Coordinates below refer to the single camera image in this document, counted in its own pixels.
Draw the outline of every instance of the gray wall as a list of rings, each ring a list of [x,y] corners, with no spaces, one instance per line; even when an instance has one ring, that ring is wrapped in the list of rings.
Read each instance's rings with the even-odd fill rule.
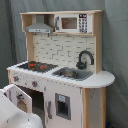
[[[6,68],[13,64],[11,47],[10,5],[6,0],[0,1],[0,88],[8,84]]]
[[[18,62],[26,60],[20,12],[104,10],[103,70],[116,81],[107,87],[107,120],[115,128],[128,128],[128,1],[127,0],[11,0]]]

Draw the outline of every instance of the oven window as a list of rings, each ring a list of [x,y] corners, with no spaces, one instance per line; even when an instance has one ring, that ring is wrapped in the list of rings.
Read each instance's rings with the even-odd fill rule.
[[[62,29],[77,29],[77,18],[62,18]]]

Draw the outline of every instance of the cabinet knob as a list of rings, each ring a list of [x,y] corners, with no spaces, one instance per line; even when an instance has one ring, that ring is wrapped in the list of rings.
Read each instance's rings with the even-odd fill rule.
[[[36,81],[32,82],[33,87],[37,87],[38,83]]]
[[[17,82],[19,80],[18,76],[14,76],[14,81]]]

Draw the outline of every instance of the shelf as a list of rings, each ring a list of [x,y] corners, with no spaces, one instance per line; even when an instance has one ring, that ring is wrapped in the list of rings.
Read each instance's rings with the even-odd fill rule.
[[[89,10],[89,11],[57,11],[57,12],[26,12],[26,13],[20,13],[22,14],[85,14],[85,13],[98,13],[103,12],[103,10]]]
[[[53,32],[53,34],[60,34],[60,35],[84,35],[84,36],[93,36],[92,33],[67,33],[67,32]]]

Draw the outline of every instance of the white cabinet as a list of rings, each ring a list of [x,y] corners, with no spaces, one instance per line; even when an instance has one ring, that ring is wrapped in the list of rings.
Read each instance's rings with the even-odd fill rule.
[[[83,105],[80,88],[46,81],[44,102],[46,128],[82,128]]]

